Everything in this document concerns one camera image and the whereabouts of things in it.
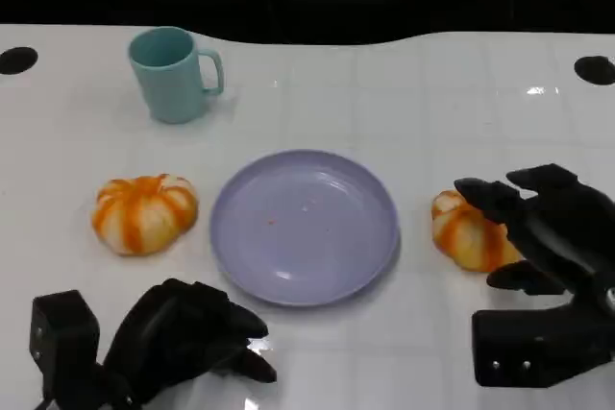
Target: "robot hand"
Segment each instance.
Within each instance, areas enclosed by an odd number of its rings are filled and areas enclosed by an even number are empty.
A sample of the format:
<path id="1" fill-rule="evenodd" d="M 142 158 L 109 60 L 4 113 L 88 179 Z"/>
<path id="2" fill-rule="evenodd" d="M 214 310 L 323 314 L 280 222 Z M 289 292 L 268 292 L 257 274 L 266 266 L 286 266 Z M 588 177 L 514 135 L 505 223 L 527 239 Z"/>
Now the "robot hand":
<path id="1" fill-rule="evenodd" d="M 226 293 L 174 278 L 148 290 L 117 330 L 104 369 L 123 376 L 140 403 L 164 388 L 208 371 L 276 381 L 276 371 L 247 349 L 268 333 L 251 311 Z"/>

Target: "orange stripe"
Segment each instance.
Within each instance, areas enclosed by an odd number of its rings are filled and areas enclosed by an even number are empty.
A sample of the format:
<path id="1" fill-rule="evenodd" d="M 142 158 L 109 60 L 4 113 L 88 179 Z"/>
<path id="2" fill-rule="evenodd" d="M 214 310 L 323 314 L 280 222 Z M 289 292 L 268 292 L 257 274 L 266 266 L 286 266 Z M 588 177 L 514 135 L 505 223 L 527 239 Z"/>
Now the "orange stripe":
<path id="1" fill-rule="evenodd" d="M 169 197 L 166 194 L 160 194 L 159 199 L 163 201 L 164 204 L 171 210 L 171 214 L 175 218 L 175 223 L 178 228 L 185 229 L 185 227 L 189 224 L 190 219 L 186 211 L 177 205 L 172 197 Z"/>
<path id="2" fill-rule="evenodd" d="M 164 192 L 179 192 L 180 194 L 182 194 L 186 201 L 188 202 L 188 205 L 190 205 L 191 207 L 196 207 L 197 202 L 196 202 L 196 197 L 194 197 L 190 191 L 188 191 L 185 187 L 181 187 L 181 186 L 169 186 L 169 187 L 165 187 L 164 188 Z"/>
<path id="3" fill-rule="evenodd" d="M 134 253 L 140 253 L 143 249 L 143 239 L 139 227 L 139 215 L 141 210 L 141 196 L 133 194 L 124 206 L 124 226 L 122 228 L 124 245 Z"/>
<path id="4" fill-rule="evenodd" d="M 121 187 L 130 187 L 131 186 L 130 182 L 126 181 L 126 180 L 111 180 L 109 182 L 111 182 L 113 184 L 116 184 L 118 186 L 121 186 Z"/>
<path id="5" fill-rule="evenodd" d="M 111 207 L 115 204 L 117 198 L 111 197 L 107 199 L 100 208 L 96 210 L 94 215 L 92 216 L 92 227 L 96 232 L 101 233 L 103 223 L 107 218 L 107 213 L 111 209 Z"/>

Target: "mug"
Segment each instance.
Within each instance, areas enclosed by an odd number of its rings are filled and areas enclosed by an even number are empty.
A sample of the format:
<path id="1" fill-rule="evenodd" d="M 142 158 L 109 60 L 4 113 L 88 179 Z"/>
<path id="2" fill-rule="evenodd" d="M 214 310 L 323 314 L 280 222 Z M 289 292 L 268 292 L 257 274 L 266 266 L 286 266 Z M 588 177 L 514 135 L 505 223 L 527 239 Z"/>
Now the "mug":
<path id="1" fill-rule="evenodd" d="M 213 60 L 218 87 L 203 87 L 199 55 Z M 224 90 L 220 55 L 197 49 L 183 29 L 165 26 L 146 31 L 133 39 L 128 56 L 152 117 L 161 122 L 182 124 L 203 115 L 206 97 Z"/>

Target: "mug handle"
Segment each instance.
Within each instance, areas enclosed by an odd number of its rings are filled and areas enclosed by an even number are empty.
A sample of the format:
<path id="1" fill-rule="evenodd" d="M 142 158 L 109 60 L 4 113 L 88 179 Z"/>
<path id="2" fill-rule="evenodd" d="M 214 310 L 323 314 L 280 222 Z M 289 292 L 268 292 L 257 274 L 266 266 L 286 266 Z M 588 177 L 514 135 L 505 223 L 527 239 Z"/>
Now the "mug handle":
<path id="1" fill-rule="evenodd" d="M 220 55 L 215 50 L 209 48 L 201 48 L 198 54 L 204 57 L 210 57 L 215 65 L 215 72 L 218 74 L 218 86 L 214 88 L 203 88 L 203 91 L 210 95 L 219 95 L 224 90 L 224 69 L 222 68 L 222 60 Z"/>

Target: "purple plate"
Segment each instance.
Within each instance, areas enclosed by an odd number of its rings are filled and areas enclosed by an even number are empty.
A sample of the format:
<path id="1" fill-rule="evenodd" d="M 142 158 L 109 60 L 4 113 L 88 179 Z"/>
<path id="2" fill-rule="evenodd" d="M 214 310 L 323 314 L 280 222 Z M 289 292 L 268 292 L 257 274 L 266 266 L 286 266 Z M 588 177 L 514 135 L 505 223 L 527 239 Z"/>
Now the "purple plate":
<path id="1" fill-rule="evenodd" d="M 394 257 L 397 213 L 364 167 L 319 151 L 239 171 L 211 212 L 211 245 L 235 284 L 266 301 L 317 305 L 352 295 Z"/>

